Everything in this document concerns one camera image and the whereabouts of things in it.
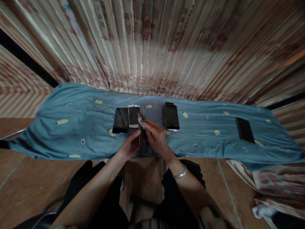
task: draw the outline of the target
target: blue bedsheet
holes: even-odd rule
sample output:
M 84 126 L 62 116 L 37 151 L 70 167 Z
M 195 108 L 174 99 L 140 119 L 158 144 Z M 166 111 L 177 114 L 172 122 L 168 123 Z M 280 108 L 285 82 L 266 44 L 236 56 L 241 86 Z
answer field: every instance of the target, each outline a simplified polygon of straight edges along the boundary
M 138 104 L 145 119 L 163 126 L 165 102 L 173 102 L 178 109 L 180 131 L 166 135 L 177 156 L 236 159 L 251 171 L 305 161 L 304 150 L 268 109 L 122 94 L 75 83 L 60 84 L 40 107 L 36 120 L 19 137 L 10 140 L 9 145 L 13 150 L 42 159 L 110 158 L 129 136 L 109 133 L 116 108 Z M 236 117 L 250 122 L 255 145 L 240 140 Z M 150 148 L 147 154 L 136 156 L 158 155 Z

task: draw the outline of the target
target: hand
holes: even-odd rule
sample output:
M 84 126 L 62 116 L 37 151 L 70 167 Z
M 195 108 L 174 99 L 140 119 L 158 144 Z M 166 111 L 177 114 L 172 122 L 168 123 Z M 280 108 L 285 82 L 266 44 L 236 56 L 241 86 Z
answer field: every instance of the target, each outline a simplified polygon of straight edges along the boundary
M 153 150 L 158 153 L 163 159 L 169 156 L 174 156 L 171 148 L 168 146 L 165 139 L 165 131 L 156 123 L 149 120 L 142 121 L 143 126 L 146 127 L 146 135 L 148 142 Z
M 138 130 L 137 132 L 134 132 L 132 135 L 130 135 L 116 153 L 124 160 L 124 162 L 132 158 L 139 150 L 140 146 L 138 136 L 140 133 L 141 131 Z

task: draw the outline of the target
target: silver bracelet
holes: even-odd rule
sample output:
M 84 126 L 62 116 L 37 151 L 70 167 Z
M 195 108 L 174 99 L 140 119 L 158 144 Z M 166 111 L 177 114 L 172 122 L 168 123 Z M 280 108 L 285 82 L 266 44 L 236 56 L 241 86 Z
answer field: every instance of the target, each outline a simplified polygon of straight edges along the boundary
M 180 179 L 181 177 L 184 177 L 184 175 L 186 174 L 186 166 L 185 166 L 185 164 L 183 164 L 184 165 L 184 170 L 183 170 L 183 172 L 182 172 L 182 174 L 180 174 L 180 175 L 178 175 L 178 176 L 174 176 L 173 174 L 172 174 L 172 176 L 173 176 L 173 178 L 175 178 L 175 179 Z

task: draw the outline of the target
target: patterned curtain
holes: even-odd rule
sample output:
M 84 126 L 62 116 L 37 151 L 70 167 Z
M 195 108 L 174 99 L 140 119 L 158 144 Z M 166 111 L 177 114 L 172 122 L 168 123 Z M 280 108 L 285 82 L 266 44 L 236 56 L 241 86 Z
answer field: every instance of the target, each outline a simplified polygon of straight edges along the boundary
M 268 106 L 305 88 L 305 2 L 10 0 L 0 27 L 59 82 Z
M 305 149 L 305 99 L 278 108 L 273 113 L 291 138 Z
M 34 118 L 52 91 L 52 87 L 0 45 L 0 118 Z

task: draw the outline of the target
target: floor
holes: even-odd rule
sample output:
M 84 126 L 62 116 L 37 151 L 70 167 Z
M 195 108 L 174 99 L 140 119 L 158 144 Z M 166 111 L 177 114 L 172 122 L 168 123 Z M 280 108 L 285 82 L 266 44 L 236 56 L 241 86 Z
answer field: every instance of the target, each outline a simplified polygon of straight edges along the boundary
M 27 127 L 33 119 L 0 119 L 0 137 Z M 259 194 L 246 185 L 225 159 L 188 158 L 201 167 L 208 192 L 236 228 L 268 228 L 254 217 L 251 208 Z M 51 201 L 65 194 L 73 174 L 84 161 L 34 160 L 22 153 L 0 149 L 0 228 L 13 228 L 39 214 Z M 133 158 L 125 167 L 120 204 L 130 218 L 134 195 L 159 204 L 163 198 L 160 158 Z M 151 217 L 138 211 L 136 221 Z

